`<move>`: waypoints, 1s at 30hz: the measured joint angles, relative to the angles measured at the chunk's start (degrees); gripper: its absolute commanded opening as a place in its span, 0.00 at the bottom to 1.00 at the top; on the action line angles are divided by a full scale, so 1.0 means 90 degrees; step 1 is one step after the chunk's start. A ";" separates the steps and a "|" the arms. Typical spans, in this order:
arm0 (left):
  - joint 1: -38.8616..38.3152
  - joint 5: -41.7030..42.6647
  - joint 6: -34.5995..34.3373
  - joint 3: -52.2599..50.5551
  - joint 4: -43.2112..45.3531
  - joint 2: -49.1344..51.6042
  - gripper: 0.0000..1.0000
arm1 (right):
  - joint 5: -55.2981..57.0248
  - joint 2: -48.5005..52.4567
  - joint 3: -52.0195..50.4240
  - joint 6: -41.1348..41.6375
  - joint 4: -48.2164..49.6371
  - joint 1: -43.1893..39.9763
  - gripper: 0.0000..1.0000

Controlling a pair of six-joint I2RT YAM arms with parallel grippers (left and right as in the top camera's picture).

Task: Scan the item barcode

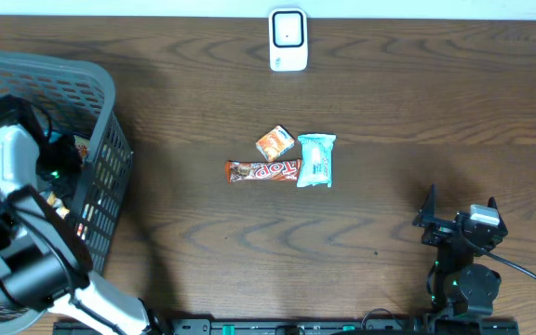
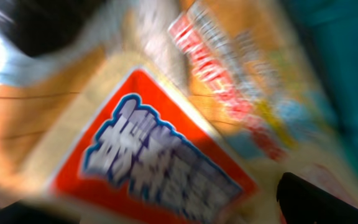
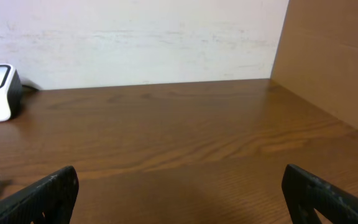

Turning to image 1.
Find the cream snack bag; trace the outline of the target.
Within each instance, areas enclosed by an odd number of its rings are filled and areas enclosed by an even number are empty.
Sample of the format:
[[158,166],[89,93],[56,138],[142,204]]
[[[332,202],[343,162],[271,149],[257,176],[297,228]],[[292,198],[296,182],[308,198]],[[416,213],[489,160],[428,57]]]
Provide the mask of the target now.
[[[54,133],[53,141],[55,141],[60,135],[62,134]],[[83,172],[84,161],[85,161],[86,154],[87,154],[87,140],[77,135],[74,135],[74,137],[75,137],[75,147],[78,149],[83,159],[83,164],[82,164],[82,172]],[[45,191],[45,198],[47,202],[54,208],[56,213],[60,215],[63,219],[67,219],[70,216],[71,206],[72,206],[74,199],[61,200],[52,191]]]

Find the light teal snack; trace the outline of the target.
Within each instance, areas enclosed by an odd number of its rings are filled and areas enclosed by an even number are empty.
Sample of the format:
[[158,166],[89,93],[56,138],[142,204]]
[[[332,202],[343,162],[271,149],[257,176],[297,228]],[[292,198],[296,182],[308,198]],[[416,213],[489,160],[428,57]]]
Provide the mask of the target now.
[[299,188],[325,184],[332,186],[332,150],[337,136],[311,133],[298,137],[301,144],[301,171]]

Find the red Top chocolate bar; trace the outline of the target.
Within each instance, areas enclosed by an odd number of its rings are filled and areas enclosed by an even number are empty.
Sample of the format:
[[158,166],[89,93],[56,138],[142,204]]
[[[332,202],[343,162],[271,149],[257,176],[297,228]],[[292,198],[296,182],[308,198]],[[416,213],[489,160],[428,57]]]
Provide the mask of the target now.
[[227,161],[225,173],[228,182],[235,181],[296,181],[302,160],[279,162]]

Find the small orange snack packet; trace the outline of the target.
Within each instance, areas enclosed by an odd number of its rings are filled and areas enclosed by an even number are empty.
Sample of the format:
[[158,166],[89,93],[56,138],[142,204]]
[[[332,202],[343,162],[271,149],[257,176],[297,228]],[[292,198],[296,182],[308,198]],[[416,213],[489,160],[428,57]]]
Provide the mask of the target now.
[[275,161],[294,145],[295,139],[280,125],[256,141],[256,148],[268,162]]

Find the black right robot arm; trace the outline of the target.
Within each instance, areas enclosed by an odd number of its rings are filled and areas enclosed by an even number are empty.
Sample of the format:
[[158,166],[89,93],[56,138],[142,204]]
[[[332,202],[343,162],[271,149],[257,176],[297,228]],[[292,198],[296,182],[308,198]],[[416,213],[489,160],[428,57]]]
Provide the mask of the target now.
[[432,186],[412,224],[423,228],[421,241],[436,248],[436,260],[426,279],[433,312],[423,318],[428,328],[443,322],[478,323],[493,313],[502,282],[499,273],[475,263],[508,235],[494,198],[472,205],[451,221],[436,216]]

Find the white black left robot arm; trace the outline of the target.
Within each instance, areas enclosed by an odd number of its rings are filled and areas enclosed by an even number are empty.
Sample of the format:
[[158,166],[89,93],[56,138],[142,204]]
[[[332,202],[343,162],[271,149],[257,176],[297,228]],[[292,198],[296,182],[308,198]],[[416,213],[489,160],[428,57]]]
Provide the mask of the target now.
[[84,241],[47,197],[74,195],[84,160],[72,135],[53,135],[26,99],[0,98],[0,302],[69,316],[100,334],[167,334],[142,300],[94,269]]

